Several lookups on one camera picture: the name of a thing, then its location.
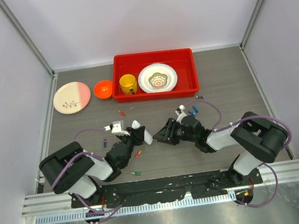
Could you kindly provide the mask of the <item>white remote control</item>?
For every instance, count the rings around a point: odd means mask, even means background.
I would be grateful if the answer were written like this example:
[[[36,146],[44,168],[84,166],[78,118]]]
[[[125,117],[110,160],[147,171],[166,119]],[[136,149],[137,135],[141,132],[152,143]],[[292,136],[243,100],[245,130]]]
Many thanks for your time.
[[[136,130],[138,137],[146,144],[151,145],[153,142],[152,135],[147,131],[146,127],[141,125],[137,120],[132,122],[132,129]]]

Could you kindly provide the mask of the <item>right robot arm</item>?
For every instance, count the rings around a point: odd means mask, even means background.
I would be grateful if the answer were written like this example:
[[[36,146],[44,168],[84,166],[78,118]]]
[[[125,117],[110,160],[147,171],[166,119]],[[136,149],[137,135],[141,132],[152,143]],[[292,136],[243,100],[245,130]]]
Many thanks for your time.
[[[194,116],[170,118],[153,139],[171,145],[194,143],[203,153],[214,153],[230,146],[245,150],[230,165],[227,184],[243,185],[250,173],[264,163],[273,163],[292,139],[290,128],[281,120],[246,112],[241,119],[221,129],[206,129]]]

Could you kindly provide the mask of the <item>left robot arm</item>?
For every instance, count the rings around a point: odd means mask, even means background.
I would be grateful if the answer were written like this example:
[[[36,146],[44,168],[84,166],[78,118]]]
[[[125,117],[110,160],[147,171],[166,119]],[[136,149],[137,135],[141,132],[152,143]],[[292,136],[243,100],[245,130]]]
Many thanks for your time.
[[[39,169],[55,194],[69,191],[88,205],[97,205],[101,201],[101,191],[91,178],[113,181],[128,166],[136,146],[153,142],[153,136],[137,121],[127,128],[115,123],[104,130],[110,130],[120,140],[106,155],[88,152],[79,142],[73,141],[40,162]]]

